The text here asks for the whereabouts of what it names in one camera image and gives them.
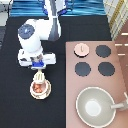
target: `white cup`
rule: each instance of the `white cup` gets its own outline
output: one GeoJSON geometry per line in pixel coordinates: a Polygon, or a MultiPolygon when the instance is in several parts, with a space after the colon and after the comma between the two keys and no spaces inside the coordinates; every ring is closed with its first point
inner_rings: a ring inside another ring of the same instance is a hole
{"type": "Polygon", "coordinates": [[[30,86],[30,93],[34,98],[45,99],[46,97],[49,96],[49,94],[51,92],[51,84],[48,80],[45,80],[45,89],[41,93],[36,93],[34,91],[34,89],[33,89],[34,83],[35,83],[35,81],[33,81],[30,86]]]}

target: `small cup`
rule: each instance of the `small cup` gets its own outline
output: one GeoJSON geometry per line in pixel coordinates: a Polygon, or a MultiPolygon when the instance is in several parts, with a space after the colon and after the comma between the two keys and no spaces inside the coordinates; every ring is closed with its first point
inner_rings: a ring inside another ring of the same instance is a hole
{"type": "Polygon", "coordinates": [[[45,89],[41,93],[37,93],[34,91],[34,84],[35,84],[35,81],[33,81],[30,86],[30,93],[34,98],[45,99],[46,97],[49,96],[51,92],[51,84],[48,80],[45,80],[45,89]]]}

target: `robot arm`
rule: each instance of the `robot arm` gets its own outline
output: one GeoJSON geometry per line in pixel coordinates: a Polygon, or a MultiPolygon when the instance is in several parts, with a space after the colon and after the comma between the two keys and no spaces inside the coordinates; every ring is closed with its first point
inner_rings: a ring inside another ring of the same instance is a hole
{"type": "Polygon", "coordinates": [[[56,41],[61,36],[61,26],[58,20],[55,1],[45,0],[48,10],[49,20],[29,19],[18,29],[18,38],[23,49],[19,50],[18,60],[21,66],[30,66],[35,63],[44,63],[43,67],[36,69],[44,69],[47,64],[55,64],[55,54],[43,55],[43,48],[40,40],[56,41]]]}

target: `food item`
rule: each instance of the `food item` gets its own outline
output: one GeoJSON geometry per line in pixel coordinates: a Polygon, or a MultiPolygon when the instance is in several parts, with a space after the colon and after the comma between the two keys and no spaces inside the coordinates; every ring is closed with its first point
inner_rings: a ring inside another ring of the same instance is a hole
{"type": "Polygon", "coordinates": [[[42,92],[42,84],[36,84],[36,83],[34,83],[34,86],[33,86],[33,90],[34,90],[34,92],[36,92],[36,93],[41,93],[42,92]]]}

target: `black tablecloth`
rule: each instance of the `black tablecloth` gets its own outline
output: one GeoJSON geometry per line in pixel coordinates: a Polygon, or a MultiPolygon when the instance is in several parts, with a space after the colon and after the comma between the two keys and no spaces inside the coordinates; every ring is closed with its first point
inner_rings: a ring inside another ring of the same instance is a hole
{"type": "Polygon", "coordinates": [[[45,100],[36,100],[29,92],[36,71],[16,63],[21,48],[17,30],[29,18],[41,17],[7,20],[0,51],[0,128],[66,128],[65,42],[110,41],[107,16],[59,17],[61,38],[56,42],[42,41],[44,51],[54,52],[57,58],[57,63],[48,65],[44,71],[52,85],[52,92],[45,100]]]}

